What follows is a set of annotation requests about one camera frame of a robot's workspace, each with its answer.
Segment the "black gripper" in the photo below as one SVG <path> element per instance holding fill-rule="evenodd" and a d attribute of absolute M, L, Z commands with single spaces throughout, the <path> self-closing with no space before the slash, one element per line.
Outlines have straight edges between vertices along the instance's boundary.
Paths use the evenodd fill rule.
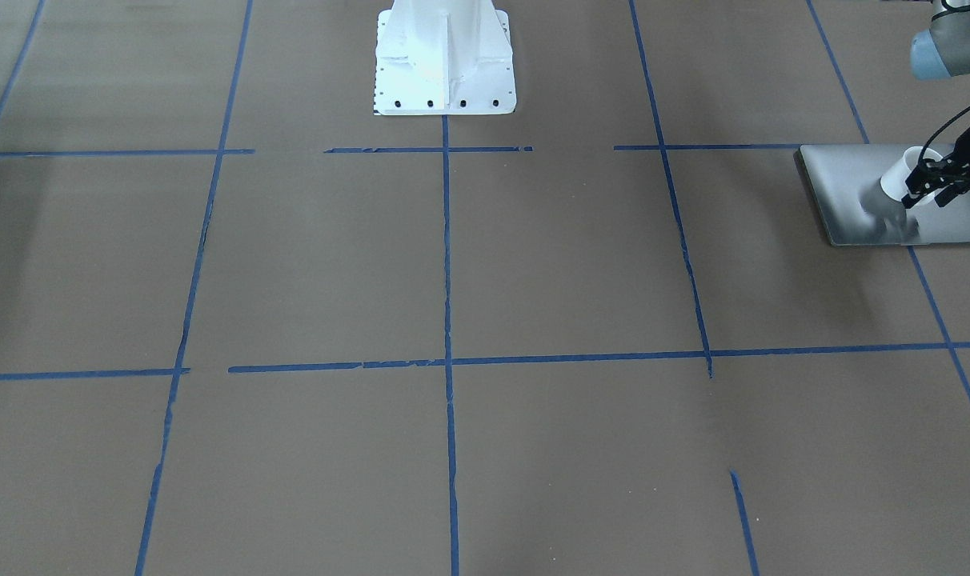
<path fill-rule="evenodd" d="M 935 194 L 941 208 L 970 192 L 970 127 L 957 139 L 946 161 L 913 158 L 905 186 L 905 202 L 921 202 Z"/>

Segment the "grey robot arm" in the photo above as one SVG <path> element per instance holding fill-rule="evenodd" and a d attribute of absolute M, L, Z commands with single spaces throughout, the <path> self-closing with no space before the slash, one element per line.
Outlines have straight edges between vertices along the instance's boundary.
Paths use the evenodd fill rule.
<path fill-rule="evenodd" d="M 912 40 L 911 70 L 919 80 L 970 75 L 970 1 L 935 1 L 930 26 Z M 931 196 L 946 207 L 970 192 L 970 127 L 958 136 L 950 154 L 927 160 L 920 152 L 906 178 L 902 204 L 910 209 Z"/>

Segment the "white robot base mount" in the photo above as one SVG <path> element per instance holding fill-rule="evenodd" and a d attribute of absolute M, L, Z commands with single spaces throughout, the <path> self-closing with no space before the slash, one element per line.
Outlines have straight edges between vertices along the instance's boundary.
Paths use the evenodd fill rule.
<path fill-rule="evenodd" d="M 492 1 L 394 1 L 376 19 L 373 113 L 511 114 L 511 23 Z"/>

